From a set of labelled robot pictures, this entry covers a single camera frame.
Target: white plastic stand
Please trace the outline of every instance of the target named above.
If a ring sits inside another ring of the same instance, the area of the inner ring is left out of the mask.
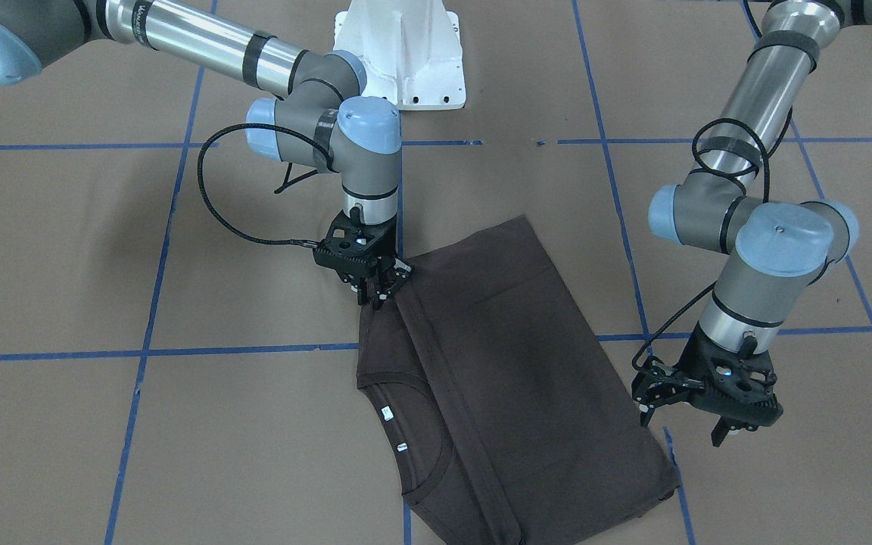
[[[359,56],[365,96],[399,110],[456,110],[466,103],[459,17],[442,0],[352,0],[335,17],[335,48]]]

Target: garment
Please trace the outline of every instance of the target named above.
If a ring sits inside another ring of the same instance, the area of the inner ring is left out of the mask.
[[[562,545],[678,486],[525,218],[411,260],[360,320],[357,385],[449,545]]]

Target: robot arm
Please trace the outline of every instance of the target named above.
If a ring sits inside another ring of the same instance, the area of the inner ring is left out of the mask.
[[[315,262],[350,283],[359,304],[368,301],[370,282],[377,306],[405,283],[411,268],[395,241],[401,117],[388,101],[360,96],[366,69],[359,58],[317,55],[174,0],[0,0],[0,84],[37,76],[100,38],[169,52],[278,97],[257,101],[248,114],[253,126],[278,132],[249,129],[248,144],[342,176],[344,208],[312,244]]]
[[[772,203],[745,193],[820,50],[851,24],[872,24],[872,0],[772,2],[722,118],[696,135],[705,135],[693,145],[696,168],[652,199],[655,235],[729,259],[678,363],[648,357],[639,366],[636,357],[632,396],[643,425],[657,407],[687,401],[720,415],[712,432],[719,446],[730,431],[782,415],[768,349],[802,290],[848,254],[859,228],[835,201]]]

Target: dark gray cloth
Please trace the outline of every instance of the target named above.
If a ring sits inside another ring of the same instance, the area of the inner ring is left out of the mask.
[[[577,543],[671,496],[674,468],[527,220],[412,263],[361,315],[357,384],[443,541]]]

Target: folded cloth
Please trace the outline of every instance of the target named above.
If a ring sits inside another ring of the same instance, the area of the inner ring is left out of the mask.
[[[357,385],[449,545],[577,543],[678,486],[523,217],[412,259],[360,320]]]

